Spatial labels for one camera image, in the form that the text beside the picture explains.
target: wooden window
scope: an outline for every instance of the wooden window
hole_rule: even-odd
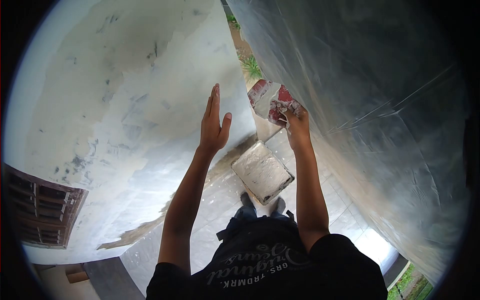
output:
[[[21,240],[32,246],[66,249],[86,190],[55,184],[6,166],[8,196]]]

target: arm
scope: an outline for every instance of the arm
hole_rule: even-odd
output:
[[[158,262],[175,264],[188,274],[190,274],[190,234],[202,197],[205,177],[213,157],[227,143],[231,125],[232,114],[227,113],[220,127],[219,110],[220,87],[216,84],[208,98],[202,120],[200,145],[173,196],[163,225]]]
[[[290,123],[288,141],[297,163],[297,221],[300,238],[307,252],[328,231],[328,212],[318,178],[317,160],[310,140],[308,112],[303,107],[297,115],[285,115]]]

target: transparent plastic sheeting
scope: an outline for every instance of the transparent plastic sheeting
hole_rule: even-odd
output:
[[[459,67],[402,1],[227,0],[264,78],[310,113],[315,150],[364,217],[432,283],[467,217]]]

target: foot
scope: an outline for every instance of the foot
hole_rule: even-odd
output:
[[[240,195],[240,201],[243,206],[255,208],[247,192],[243,192],[242,195]]]
[[[282,197],[279,197],[276,201],[274,211],[277,211],[279,214],[282,214],[286,206],[287,205],[285,204],[285,201],[282,199]]]

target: white wall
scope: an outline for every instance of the white wall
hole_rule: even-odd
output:
[[[44,270],[39,275],[43,287],[55,300],[100,300],[90,280],[70,283],[63,265]]]
[[[122,254],[128,246],[96,249],[160,216],[198,145],[217,82],[220,115],[232,112],[233,122],[215,160],[255,132],[220,1],[61,1],[14,83],[4,160],[89,195],[68,249],[25,246],[31,261]]]

